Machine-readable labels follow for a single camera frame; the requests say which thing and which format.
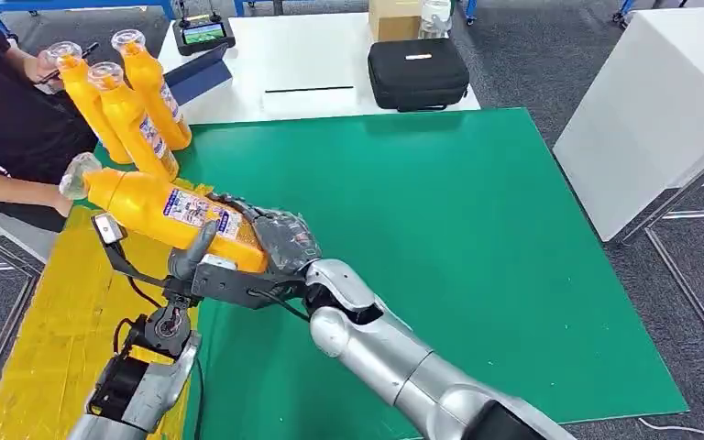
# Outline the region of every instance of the white cable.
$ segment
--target white cable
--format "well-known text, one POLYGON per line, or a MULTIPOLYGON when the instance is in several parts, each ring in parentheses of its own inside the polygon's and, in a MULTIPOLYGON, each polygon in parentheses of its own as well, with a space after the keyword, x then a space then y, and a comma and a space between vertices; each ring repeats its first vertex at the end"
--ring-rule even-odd
POLYGON ((646 426, 648 426, 652 429, 655 429, 657 431, 688 431, 690 433, 704 435, 704 431, 701 431, 696 428, 688 428, 686 426, 655 426, 651 423, 648 423, 646 420, 642 419, 641 417, 638 418, 638 422, 641 422, 642 424, 645 424, 646 426))

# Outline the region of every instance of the cardboard box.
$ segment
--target cardboard box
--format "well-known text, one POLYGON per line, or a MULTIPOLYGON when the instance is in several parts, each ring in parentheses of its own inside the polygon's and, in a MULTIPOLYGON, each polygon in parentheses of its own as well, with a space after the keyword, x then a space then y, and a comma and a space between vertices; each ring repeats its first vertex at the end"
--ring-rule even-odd
POLYGON ((368 24, 375 41, 417 39, 422 0, 368 0, 368 24))

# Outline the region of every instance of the black zipper case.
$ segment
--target black zipper case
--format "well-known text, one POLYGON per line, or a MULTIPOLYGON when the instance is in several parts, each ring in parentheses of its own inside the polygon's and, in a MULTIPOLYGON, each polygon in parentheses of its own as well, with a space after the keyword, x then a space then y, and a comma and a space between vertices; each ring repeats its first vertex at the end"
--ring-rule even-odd
POLYGON ((399 112, 443 110, 468 92, 468 68, 448 38, 374 43, 368 77, 377 105, 399 112))

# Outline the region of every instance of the person's arm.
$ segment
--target person's arm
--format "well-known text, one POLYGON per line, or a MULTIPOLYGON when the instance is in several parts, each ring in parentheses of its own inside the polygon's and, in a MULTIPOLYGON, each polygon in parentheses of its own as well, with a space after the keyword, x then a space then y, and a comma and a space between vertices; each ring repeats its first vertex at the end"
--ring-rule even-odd
POLYGON ((63 197, 55 185, 21 181, 1 174, 0 202, 49 206, 64 217, 68 216, 72 209, 72 201, 63 197))
POLYGON ((26 78, 32 83, 55 71, 55 66, 44 56, 44 51, 40 52, 38 57, 35 57, 24 52, 11 41, 10 44, 11 47, 6 50, 6 59, 15 70, 26 75, 26 78))

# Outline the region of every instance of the person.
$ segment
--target person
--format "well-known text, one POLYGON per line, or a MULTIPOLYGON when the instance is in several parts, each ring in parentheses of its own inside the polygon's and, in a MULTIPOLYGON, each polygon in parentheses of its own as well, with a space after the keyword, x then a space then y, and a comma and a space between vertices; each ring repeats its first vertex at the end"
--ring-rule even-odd
POLYGON ((58 183, 72 158, 98 139, 65 92, 34 85, 54 70, 41 53, 27 54, 0 32, 0 212, 60 232, 72 202, 58 183))

